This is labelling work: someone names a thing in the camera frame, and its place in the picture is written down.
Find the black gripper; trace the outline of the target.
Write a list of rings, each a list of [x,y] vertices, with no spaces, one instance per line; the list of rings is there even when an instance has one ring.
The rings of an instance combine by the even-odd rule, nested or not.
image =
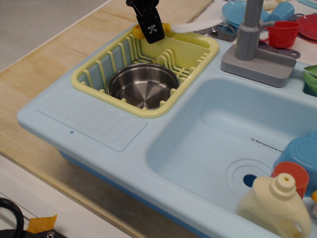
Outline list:
[[[149,44],[164,38],[164,29],[156,9],[158,0],[126,0],[126,4],[134,9],[141,30]]]

